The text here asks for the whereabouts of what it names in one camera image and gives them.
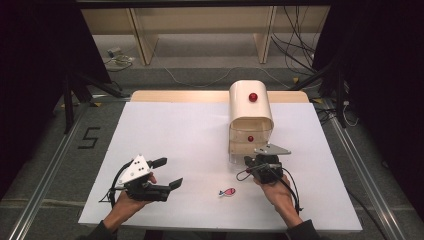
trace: wrist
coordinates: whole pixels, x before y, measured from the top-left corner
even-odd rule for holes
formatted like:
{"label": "wrist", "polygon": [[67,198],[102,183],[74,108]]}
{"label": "wrist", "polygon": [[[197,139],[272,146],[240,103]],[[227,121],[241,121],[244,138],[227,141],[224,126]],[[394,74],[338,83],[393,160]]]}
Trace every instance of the wrist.
{"label": "wrist", "polygon": [[288,228],[293,228],[303,222],[291,204],[284,203],[275,205],[275,210],[283,218]]}
{"label": "wrist", "polygon": [[108,229],[111,233],[115,232],[123,222],[124,221],[119,216],[116,216],[112,213],[107,215],[103,220],[103,224],[105,225],[106,229]]}

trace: cable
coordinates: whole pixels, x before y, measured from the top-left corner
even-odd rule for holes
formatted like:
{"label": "cable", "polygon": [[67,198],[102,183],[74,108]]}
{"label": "cable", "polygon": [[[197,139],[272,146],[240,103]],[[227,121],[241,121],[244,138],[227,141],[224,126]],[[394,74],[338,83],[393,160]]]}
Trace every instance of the cable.
{"label": "cable", "polygon": [[271,36],[271,40],[274,42],[274,44],[277,46],[277,48],[281,51],[281,52],[283,52],[287,57],[289,57],[290,59],[292,59],[293,61],[295,61],[296,63],[298,63],[299,65],[301,65],[302,67],[304,67],[304,68],[306,68],[306,69],[308,69],[309,71],[311,71],[312,73],[315,73],[316,71],[313,69],[313,68],[310,68],[310,67],[308,67],[308,66],[306,66],[305,64],[303,64],[303,63],[301,63],[301,62],[299,62],[299,60],[297,60],[295,57],[293,57],[292,55],[290,55],[288,52],[287,52],[287,50],[284,50],[280,45],[278,45],[278,43],[275,41],[275,39]]}
{"label": "cable", "polygon": [[[284,43],[284,44],[287,44],[287,45],[290,45],[290,46],[292,46],[292,47],[297,47],[297,48],[302,48],[302,49],[305,49],[304,47],[302,47],[302,46],[299,46],[299,45],[297,45],[297,44],[294,44],[294,43],[289,43],[289,42],[287,42],[287,41],[284,41],[284,40],[281,40],[275,33],[272,33],[272,35],[279,41],[279,42],[282,42],[282,43]],[[306,51],[310,51],[310,52],[315,52],[315,50],[313,49],[313,48],[310,48],[310,49],[305,49]]]}
{"label": "cable", "polygon": [[[282,179],[281,179],[281,177],[280,176],[278,176],[278,174],[277,173],[275,173],[270,167],[269,167],[269,164],[268,163],[264,163],[264,164],[261,164],[261,165],[259,165],[259,166],[255,166],[255,167],[251,167],[251,168],[247,168],[247,169],[245,169],[245,170],[243,170],[243,171],[241,171],[241,172],[239,172],[239,173],[237,173],[237,175],[236,175],[236,179],[238,180],[238,181],[244,181],[244,180],[246,180],[250,175],[252,175],[250,172],[251,171],[254,171],[254,170],[260,170],[260,169],[263,169],[263,168],[266,168],[266,169],[268,169],[268,171],[270,171],[277,179],[278,179],[278,181],[279,182],[281,182],[289,191],[290,191],[290,194],[293,196],[293,199],[294,199],[294,208],[295,208],[295,210],[296,210],[296,213],[299,215],[299,212],[300,211],[302,211],[302,208],[300,208],[300,202],[299,202],[299,193],[298,193],[298,191],[297,191],[297,187],[296,187],[296,183],[294,182],[294,179],[293,179],[293,176],[290,174],[290,172],[289,171],[287,171],[287,169],[285,169],[285,168],[282,168],[284,171],[286,171],[288,174],[289,174],[289,176],[290,176],[290,178],[291,178],[291,181],[293,182],[293,186],[294,186],[294,189],[295,189],[295,192],[290,188],[290,186],[286,183],[286,182],[284,182]],[[240,179],[239,178],[239,175],[240,174],[242,174],[243,172],[249,172],[249,175],[247,175],[246,177],[244,177],[244,178],[242,178],[242,179]]]}
{"label": "cable", "polygon": [[124,164],[124,166],[122,166],[122,168],[119,169],[118,173],[116,174],[115,178],[113,179],[111,188],[109,189],[109,191],[106,193],[106,195],[99,202],[110,202],[110,204],[112,205],[112,208],[113,208],[113,206],[115,206],[115,203],[116,203],[116,201],[115,201],[115,192],[116,192],[116,190],[125,190],[125,188],[116,188],[115,187],[116,182],[118,181],[118,178],[121,175],[121,173],[126,168],[128,168],[133,161],[134,161],[134,159],[131,160],[131,161],[129,161],[128,163]]}
{"label": "cable", "polygon": [[[169,73],[169,75],[171,76],[171,78],[172,78],[172,80],[174,81],[174,82],[176,82],[176,83],[178,83],[178,84],[182,84],[182,85],[185,85],[185,86],[189,86],[189,87],[194,87],[194,88],[204,88],[204,87],[208,87],[208,86],[210,86],[210,85],[212,85],[212,84],[214,84],[214,83],[217,83],[217,82],[219,82],[219,81],[221,81],[222,79],[224,79],[224,78],[226,78],[229,74],[230,74],[230,72],[231,71],[233,71],[234,69],[251,69],[251,68],[248,68],[248,67],[233,67],[233,68],[231,68],[231,69],[229,69],[228,70],[228,72],[224,75],[224,76],[222,76],[222,77],[220,77],[220,78],[218,78],[218,79],[216,79],[216,80],[213,80],[212,82],[210,82],[210,83],[208,83],[208,84],[204,84],[204,85],[194,85],[194,84],[190,84],[190,83],[184,83],[184,82],[181,82],[181,81],[178,81],[177,80],[177,78],[175,78],[175,76],[174,76],[174,74],[172,74],[171,73],[171,71],[169,71],[169,69],[168,68],[166,68],[164,65],[162,65],[162,63],[160,62],[160,60],[159,60],[159,57],[157,56],[157,54],[156,54],[156,51],[155,51],[155,49],[154,48],[152,48],[152,46],[150,45],[150,43],[149,42],[147,42],[147,46],[150,48],[150,50],[153,52],[153,56],[155,56],[156,57],[156,59],[157,59],[157,62],[158,62],[158,64],[163,68],[163,69],[165,69],[165,71],[167,71],[168,73]],[[258,70],[260,70],[260,71],[262,71],[262,72],[264,72],[264,73],[266,73],[266,75],[268,75],[271,79],[273,79],[274,81],[276,81],[277,83],[279,83],[279,84],[281,84],[282,86],[284,86],[285,88],[290,88],[289,86],[287,86],[287,85],[285,85],[284,83],[282,83],[280,80],[278,80],[277,78],[275,78],[275,77],[273,77],[271,74],[269,74],[265,69],[263,69],[263,68],[258,68],[258,67],[253,67],[253,69],[258,69]]]}
{"label": "cable", "polygon": [[120,71],[125,70],[125,69],[127,69],[127,68],[129,68],[133,65],[132,62],[129,60],[129,57],[124,56],[124,55],[119,55],[119,56],[113,57],[113,58],[109,59],[108,61],[104,62],[103,64],[107,65],[110,62],[114,62],[116,65],[119,65],[117,63],[125,63],[125,64],[127,64],[127,66],[124,66],[124,67],[122,67],[118,70],[107,69],[108,72],[120,72]]}
{"label": "cable", "polygon": [[351,127],[355,127],[355,126],[358,124],[359,118],[356,118],[355,123],[353,123],[353,124],[352,124],[352,123],[350,123],[350,121],[348,121],[348,120],[347,120],[347,118],[346,118],[346,114],[345,114],[345,111],[346,111],[347,106],[349,106],[349,105],[345,105],[345,106],[344,106],[344,108],[343,108],[343,117],[344,117],[344,119],[345,119],[346,123],[347,123],[349,126],[351,126]]}
{"label": "cable", "polygon": [[[311,48],[302,40],[300,33],[296,30],[296,27],[299,29],[299,22],[298,22],[299,21],[299,7],[296,6],[296,24],[295,25],[293,25],[293,21],[291,20],[285,6],[283,6],[283,9],[284,9],[284,12],[286,13],[287,19],[289,20],[290,25],[293,29],[293,33],[296,35],[296,37],[300,41],[300,45],[303,46],[304,48],[306,48],[306,47]],[[309,62],[309,60],[312,60],[312,57],[308,53],[305,54],[305,57],[306,57],[306,60],[308,61],[309,66],[311,66],[311,63]]]}
{"label": "cable", "polygon": [[359,198],[357,198],[347,187],[346,191],[347,193],[353,197],[353,199],[355,199],[356,202],[359,203],[359,205],[361,205],[362,209],[364,209],[364,211],[368,214],[368,216],[370,217],[371,221],[375,224],[375,226],[377,227],[377,230],[381,233],[381,235],[383,236],[384,240],[388,240],[386,234],[384,233],[383,229],[381,229],[380,225],[378,225],[377,220],[375,220],[375,218],[372,216],[372,214],[370,213],[370,211],[365,207],[365,204],[362,203]]}
{"label": "cable", "polygon": [[320,28],[321,28],[321,26],[322,26],[322,23],[324,22],[324,19],[326,19],[326,18],[327,18],[327,14],[328,14],[328,10],[329,10],[329,9],[330,9],[330,7],[327,7],[327,9],[325,10],[324,16],[322,16],[321,21],[320,21],[320,23],[319,23],[319,25],[318,25],[317,31],[315,32],[315,35],[314,35],[314,37],[312,38],[312,48],[314,47],[314,44],[315,44],[315,38],[316,38],[316,36],[318,35],[318,32],[319,32],[319,30],[320,30]]}

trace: red ball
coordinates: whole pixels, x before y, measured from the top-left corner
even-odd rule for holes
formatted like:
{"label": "red ball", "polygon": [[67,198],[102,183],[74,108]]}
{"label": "red ball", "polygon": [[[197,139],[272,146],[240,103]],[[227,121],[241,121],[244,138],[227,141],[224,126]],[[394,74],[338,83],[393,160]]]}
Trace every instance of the red ball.
{"label": "red ball", "polygon": [[256,100],[258,100],[258,94],[256,93],[249,94],[249,101],[256,102]]}

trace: white plastic container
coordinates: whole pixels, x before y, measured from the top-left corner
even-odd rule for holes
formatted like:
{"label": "white plastic container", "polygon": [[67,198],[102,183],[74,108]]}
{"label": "white plastic container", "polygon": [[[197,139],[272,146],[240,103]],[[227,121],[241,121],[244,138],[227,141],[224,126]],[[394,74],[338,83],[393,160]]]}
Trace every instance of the white plastic container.
{"label": "white plastic container", "polygon": [[265,85],[257,80],[240,80],[230,87],[230,162],[244,165],[244,156],[268,143],[274,128]]}

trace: white tabletop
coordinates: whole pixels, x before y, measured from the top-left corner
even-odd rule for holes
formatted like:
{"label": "white tabletop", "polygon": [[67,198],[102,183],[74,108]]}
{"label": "white tabletop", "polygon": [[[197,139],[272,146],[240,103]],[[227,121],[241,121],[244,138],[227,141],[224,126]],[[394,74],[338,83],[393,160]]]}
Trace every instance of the white tabletop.
{"label": "white tabletop", "polygon": [[[227,103],[126,104],[79,220],[97,225],[110,211],[99,203],[118,170],[137,154],[167,157],[154,171],[158,185],[184,178],[167,202],[154,202],[124,225],[147,229],[273,232],[287,229],[252,177],[237,181],[240,166],[229,163]],[[294,177],[302,219],[318,231],[362,230],[334,158],[309,103],[272,103],[270,142],[292,151],[279,156]],[[232,197],[219,191],[235,188]]]}

